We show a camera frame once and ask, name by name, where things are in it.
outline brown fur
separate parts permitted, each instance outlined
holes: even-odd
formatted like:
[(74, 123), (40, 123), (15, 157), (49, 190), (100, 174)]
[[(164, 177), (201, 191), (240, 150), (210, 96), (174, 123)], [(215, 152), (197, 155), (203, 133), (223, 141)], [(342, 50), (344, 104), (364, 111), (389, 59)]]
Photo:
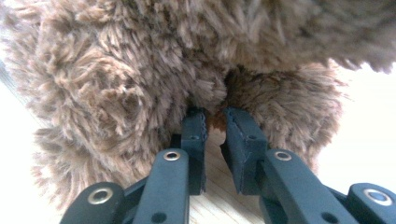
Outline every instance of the brown fur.
[(0, 4), (7, 70), (48, 123), (33, 171), (63, 207), (92, 183), (147, 175), (189, 105), (245, 108), (313, 167), (344, 86), (319, 63), (396, 59), (392, 0), (18, 2)]

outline teddy bear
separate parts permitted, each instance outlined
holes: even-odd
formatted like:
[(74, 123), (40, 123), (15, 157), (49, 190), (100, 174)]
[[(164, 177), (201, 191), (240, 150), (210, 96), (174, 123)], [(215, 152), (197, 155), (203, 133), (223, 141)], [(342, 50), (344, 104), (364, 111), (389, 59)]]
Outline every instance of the teddy bear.
[(32, 174), (65, 208), (100, 181), (130, 186), (189, 107), (224, 130), (245, 109), (271, 148), (315, 171), (342, 116), (338, 66), (396, 61), (396, 2), (15, 0), (0, 3), (5, 65), (45, 127)]

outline wooden surface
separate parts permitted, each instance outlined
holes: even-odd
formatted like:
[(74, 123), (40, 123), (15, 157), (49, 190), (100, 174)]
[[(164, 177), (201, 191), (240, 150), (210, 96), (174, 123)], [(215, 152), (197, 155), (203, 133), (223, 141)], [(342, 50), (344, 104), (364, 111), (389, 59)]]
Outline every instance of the wooden surface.
[[(32, 133), (40, 126), (0, 82), (0, 223), (59, 223), (53, 207), (38, 196), (29, 174)], [(396, 192), (396, 76), (359, 75), (351, 86), (340, 133), (320, 155), (320, 180), (344, 193), (353, 183), (371, 182)], [(221, 157), (224, 134), (211, 132), (206, 144), (207, 193), (191, 197), (190, 223), (263, 223), (257, 197), (237, 195)]]

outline plush toy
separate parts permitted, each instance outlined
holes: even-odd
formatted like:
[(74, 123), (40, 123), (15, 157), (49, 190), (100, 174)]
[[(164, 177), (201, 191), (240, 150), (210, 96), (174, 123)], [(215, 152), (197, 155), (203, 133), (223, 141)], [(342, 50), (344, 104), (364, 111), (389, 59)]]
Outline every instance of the plush toy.
[(342, 115), (335, 61), (388, 71), (393, 0), (25, 0), (0, 3), (8, 72), (47, 122), (36, 183), (67, 206), (150, 170), (190, 106), (223, 128), (246, 109), (271, 147), (315, 169)]

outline metal bolt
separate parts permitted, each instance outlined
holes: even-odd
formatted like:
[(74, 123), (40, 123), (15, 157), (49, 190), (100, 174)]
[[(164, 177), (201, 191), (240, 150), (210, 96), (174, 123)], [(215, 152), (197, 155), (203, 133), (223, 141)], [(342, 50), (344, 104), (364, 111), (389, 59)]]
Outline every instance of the metal bolt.
[(107, 202), (113, 196), (111, 188), (100, 188), (94, 190), (88, 197), (90, 204), (101, 204)]
[(163, 158), (167, 161), (177, 161), (180, 158), (180, 153), (175, 151), (170, 151), (163, 155)]
[(276, 151), (275, 158), (277, 158), (280, 161), (289, 161), (289, 160), (291, 160), (291, 155), (287, 152)]
[(377, 189), (365, 189), (364, 195), (369, 198), (371, 201), (378, 203), (383, 206), (390, 206), (393, 204), (392, 199), (388, 196), (388, 194), (379, 191)]

